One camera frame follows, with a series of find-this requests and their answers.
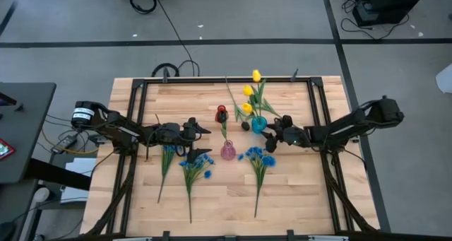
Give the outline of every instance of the table leg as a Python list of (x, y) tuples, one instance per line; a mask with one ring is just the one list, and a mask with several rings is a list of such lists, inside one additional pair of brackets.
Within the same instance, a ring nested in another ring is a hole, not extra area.
[(35, 178), (48, 182), (66, 185), (76, 189), (90, 190), (91, 177), (77, 172), (65, 170), (61, 167), (53, 166), (41, 160), (30, 159), (25, 178)]

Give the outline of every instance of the gray floor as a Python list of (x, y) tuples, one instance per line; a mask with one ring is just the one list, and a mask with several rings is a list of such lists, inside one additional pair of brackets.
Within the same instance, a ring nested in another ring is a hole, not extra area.
[[(0, 18), (14, 0), (0, 0)], [(162, 0), (185, 40), (259, 38), (332, 39), (323, 0)], [(331, 0), (343, 39), (366, 39), (345, 33), (341, 0)], [(391, 39), (452, 37), (448, 0), (421, 0), (411, 20)], [(375, 35), (388, 26), (378, 27)], [(1, 42), (92, 42), (175, 40), (162, 10), (135, 13), (128, 0), (20, 0)], [(335, 45), (200, 45), (188, 46), (202, 76), (342, 75)], [(434, 77), (452, 62), (451, 45), (344, 45), (360, 102), (385, 94), (405, 113), (397, 128), (370, 136), (383, 199), (396, 233), (452, 236), (452, 174), (448, 167), (452, 129), (452, 95), (441, 93)], [(49, 113), (68, 118), (77, 100), (108, 103), (116, 77), (149, 76), (163, 62), (187, 59), (181, 46), (0, 48), (0, 81), (57, 83)], [(184, 76), (190, 76), (187, 66)], [(65, 130), (46, 124), (52, 138)], [(34, 157), (47, 160), (41, 148)], [(82, 211), (45, 211), (38, 228), (46, 237), (67, 233)]]

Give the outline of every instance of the white sticker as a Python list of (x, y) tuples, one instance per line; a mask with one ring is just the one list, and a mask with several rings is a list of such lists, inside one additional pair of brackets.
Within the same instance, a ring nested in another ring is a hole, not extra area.
[(84, 118), (84, 119), (91, 119), (91, 116), (89, 114), (81, 114), (81, 113), (75, 113), (72, 118)]
[(84, 108), (84, 107), (77, 107), (76, 109), (73, 110), (73, 113), (77, 113), (77, 112), (82, 112), (82, 113), (94, 115), (94, 111), (89, 110), (89, 109)]
[(119, 127), (118, 129), (120, 129), (120, 130), (122, 130), (123, 132), (126, 132), (126, 133), (128, 133), (128, 134), (130, 134), (130, 135), (132, 135), (132, 136), (135, 136), (135, 137), (140, 136), (140, 134), (136, 134), (135, 132), (133, 132), (133, 131), (131, 131), (131, 130), (129, 130), (129, 129), (126, 129), (126, 128), (124, 128), (124, 127)]

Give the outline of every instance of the teal vase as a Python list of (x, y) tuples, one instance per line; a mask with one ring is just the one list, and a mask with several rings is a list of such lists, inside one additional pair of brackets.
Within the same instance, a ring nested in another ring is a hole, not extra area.
[(267, 119), (265, 117), (253, 117), (251, 128), (255, 134), (260, 134), (267, 127)]

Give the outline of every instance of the gray desk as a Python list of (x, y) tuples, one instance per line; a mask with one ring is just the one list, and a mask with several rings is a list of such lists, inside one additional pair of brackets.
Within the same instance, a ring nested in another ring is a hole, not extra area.
[[(11, 221), (30, 208), (37, 180), (23, 180), (23, 176), (55, 88), (54, 83), (0, 83), (0, 92), (23, 104), (22, 111), (14, 111), (17, 106), (0, 107), (0, 138), (16, 149), (0, 161), (0, 223)], [(25, 218), (26, 214), (15, 221), (12, 240), (20, 237)]]

